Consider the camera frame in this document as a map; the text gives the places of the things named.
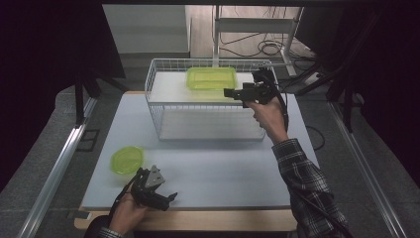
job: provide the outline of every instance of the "wire basket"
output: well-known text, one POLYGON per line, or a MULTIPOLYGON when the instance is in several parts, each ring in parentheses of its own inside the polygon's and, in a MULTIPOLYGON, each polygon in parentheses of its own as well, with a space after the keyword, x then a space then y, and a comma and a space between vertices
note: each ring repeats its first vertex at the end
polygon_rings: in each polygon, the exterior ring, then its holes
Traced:
POLYGON ((153 59, 146 80, 148 106, 160 140, 260 141, 264 129, 254 111, 223 91, 190 91, 186 72, 191 67, 233 67, 238 80, 253 80, 251 72, 265 59, 153 59))

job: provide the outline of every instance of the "green bowl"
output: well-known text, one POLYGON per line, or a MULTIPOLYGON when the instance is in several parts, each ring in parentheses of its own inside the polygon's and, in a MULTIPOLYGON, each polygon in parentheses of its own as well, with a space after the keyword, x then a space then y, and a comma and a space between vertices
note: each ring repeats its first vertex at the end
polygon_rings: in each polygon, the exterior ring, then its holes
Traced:
POLYGON ((135 173, 143 165, 143 149, 124 147, 111 157, 111 171, 119 175, 135 173))

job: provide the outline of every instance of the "green lid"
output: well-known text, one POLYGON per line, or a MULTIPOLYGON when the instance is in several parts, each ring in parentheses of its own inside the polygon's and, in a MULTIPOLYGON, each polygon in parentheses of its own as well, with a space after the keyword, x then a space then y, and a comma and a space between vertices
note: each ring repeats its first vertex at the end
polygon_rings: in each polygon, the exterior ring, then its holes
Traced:
POLYGON ((191 67, 186 73, 186 86, 191 90, 223 90, 236 85, 236 71, 232 67, 191 67))
POLYGON ((143 165, 143 149, 124 147, 111 158, 111 170, 120 175, 136 172, 143 165))

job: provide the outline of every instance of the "white table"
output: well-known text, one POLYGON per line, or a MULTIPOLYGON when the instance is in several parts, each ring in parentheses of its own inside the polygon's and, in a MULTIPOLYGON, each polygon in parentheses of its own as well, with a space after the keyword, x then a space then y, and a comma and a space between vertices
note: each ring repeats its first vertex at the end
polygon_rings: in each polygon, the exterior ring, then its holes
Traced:
MULTIPOLYGON (((289 135, 298 138, 308 158, 317 160, 293 95, 288 95, 289 135)), ((110 170, 111 156, 123 147, 145 150, 144 168, 157 165, 166 179, 157 192, 178 192, 172 210, 278 209, 289 207, 271 141, 183 141, 158 139, 144 94, 122 97, 81 206, 109 209, 133 175, 110 170)))

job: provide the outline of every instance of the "person's arm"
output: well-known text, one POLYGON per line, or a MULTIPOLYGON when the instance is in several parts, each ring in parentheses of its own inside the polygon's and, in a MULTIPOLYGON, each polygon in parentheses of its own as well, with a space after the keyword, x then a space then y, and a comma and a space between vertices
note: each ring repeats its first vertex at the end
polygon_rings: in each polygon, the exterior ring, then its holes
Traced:
POLYGON ((100 238, 121 238, 131 232, 144 218, 147 208, 138 206, 128 192, 119 201, 109 228, 102 227, 100 238))
POLYGON ((315 204, 347 229, 347 220, 338 210, 323 173, 307 159, 297 139, 289 139, 277 98, 267 105, 246 102, 254 117, 273 142, 278 169, 290 192, 294 217, 307 237, 343 237, 343 234, 309 202, 315 204))
POLYGON ((330 220, 308 203, 309 201, 319 207, 343 227, 348 226, 345 216, 334 202, 324 174, 306 158, 297 139, 276 144, 272 150, 290 192, 293 215, 305 234, 308 237, 343 237, 330 220))

